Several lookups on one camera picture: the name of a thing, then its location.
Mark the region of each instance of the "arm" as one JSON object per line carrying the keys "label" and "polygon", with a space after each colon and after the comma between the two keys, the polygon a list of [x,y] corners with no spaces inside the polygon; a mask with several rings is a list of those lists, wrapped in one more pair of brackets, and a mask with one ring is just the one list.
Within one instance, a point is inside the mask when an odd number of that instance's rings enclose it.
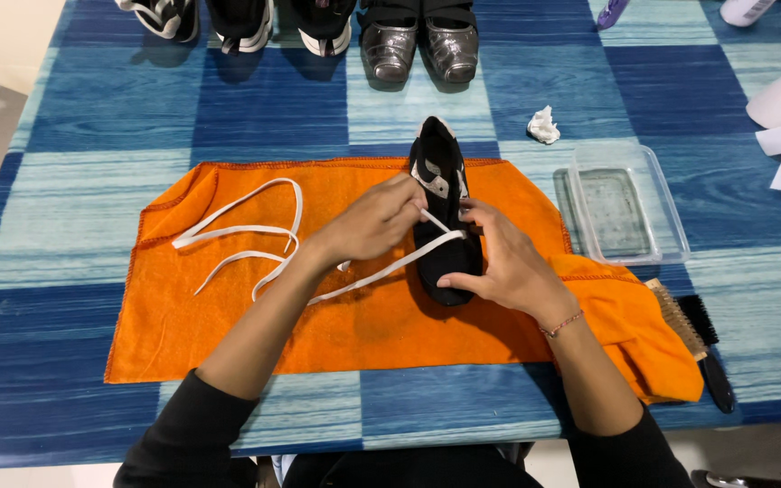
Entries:
{"label": "arm", "polygon": [[379,183],[307,239],[270,289],[200,367],[190,371],[156,422],[128,451],[114,486],[236,486],[228,447],[258,404],[288,336],[335,265],[396,246],[426,208],[418,182]]}
{"label": "arm", "polygon": [[[470,290],[486,300],[521,310],[544,330],[552,330],[579,313],[577,298],[528,236],[493,206],[478,200],[467,200],[463,205],[469,209],[463,219],[483,226],[489,267],[483,276],[450,273],[439,280],[439,286]],[[580,318],[562,327],[556,338],[548,338],[548,345],[562,371],[571,414],[580,430],[569,439],[580,486],[688,486],[686,472],[659,427],[607,357],[586,320]],[[636,444],[647,446],[644,457]],[[651,470],[647,473],[655,478],[626,478],[639,476],[641,470]],[[676,483],[666,481],[666,476]]]}

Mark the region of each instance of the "brush handle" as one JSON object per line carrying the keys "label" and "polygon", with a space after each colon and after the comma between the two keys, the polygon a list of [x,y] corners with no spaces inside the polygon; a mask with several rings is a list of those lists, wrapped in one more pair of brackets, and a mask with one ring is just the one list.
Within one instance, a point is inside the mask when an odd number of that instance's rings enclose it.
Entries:
{"label": "brush handle", "polygon": [[707,354],[703,360],[698,361],[704,379],[707,382],[707,389],[710,390],[710,396],[713,403],[719,407],[722,413],[734,412],[734,391],[731,383],[728,382],[728,376],[722,369],[722,364],[712,353]]}

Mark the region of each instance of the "person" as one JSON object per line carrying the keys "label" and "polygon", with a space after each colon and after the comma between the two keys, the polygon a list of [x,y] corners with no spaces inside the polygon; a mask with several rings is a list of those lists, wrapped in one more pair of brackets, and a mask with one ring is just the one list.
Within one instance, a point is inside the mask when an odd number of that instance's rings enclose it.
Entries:
{"label": "person", "polygon": [[[532,240],[493,206],[461,202],[483,228],[487,271],[452,273],[438,285],[470,290],[521,310],[552,330],[580,314]],[[240,435],[309,298],[338,263],[396,246],[421,218],[426,197],[407,174],[370,188],[309,237],[200,367],[189,372],[156,422],[128,451],[114,486],[254,486],[254,463],[231,460]],[[692,486],[645,406],[581,317],[548,338],[571,415],[569,447],[582,488]],[[494,446],[446,446],[301,454],[283,488],[332,486],[539,487]]]}

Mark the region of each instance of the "bristle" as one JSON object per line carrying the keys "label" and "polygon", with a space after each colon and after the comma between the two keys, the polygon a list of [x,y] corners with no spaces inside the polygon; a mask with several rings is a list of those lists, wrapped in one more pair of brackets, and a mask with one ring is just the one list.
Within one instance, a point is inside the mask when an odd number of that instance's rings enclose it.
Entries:
{"label": "bristle", "polygon": [[683,314],[689,318],[689,323],[692,324],[695,332],[701,336],[705,345],[712,346],[719,342],[719,336],[716,334],[716,329],[710,321],[710,314],[707,313],[704,301],[701,300],[699,295],[679,297],[677,303],[680,309],[683,310]]}
{"label": "bristle", "polygon": [[683,344],[692,353],[695,361],[703,360],[707,356],[707,347],[698,333],[695,332],[692,324],[689,323],[689,319],[683,314],[683,310],[679,307],[677,300],[671,296],[667,288],[657,278],[647,282],[646,286],[653,291],[653,294],[659,301],[662,318],[665,319],[665,323],[677,333],[679,338],[683,339]]}

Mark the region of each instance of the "hand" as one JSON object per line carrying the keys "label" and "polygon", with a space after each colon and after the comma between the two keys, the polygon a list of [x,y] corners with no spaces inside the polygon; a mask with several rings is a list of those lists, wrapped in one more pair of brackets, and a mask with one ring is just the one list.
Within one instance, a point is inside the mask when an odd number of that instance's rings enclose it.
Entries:
{"label": "hand", "polygon": [[532,239],[492,205],[463,200],[469,210],[463,221],[477,221],[487,240],[487,271],[483,276],[464,272],[445,274],[438,286],[474,292],[506,308],[521,310],[543,329],[558,326],[580,310],[577,298],[538,254]]}
{"label": "hand", "polygon": [[400,173],[366,190],[307,242],[318,245],[330,265],[371,260],[388,252],[421,219],[427,196],[417,180]]}

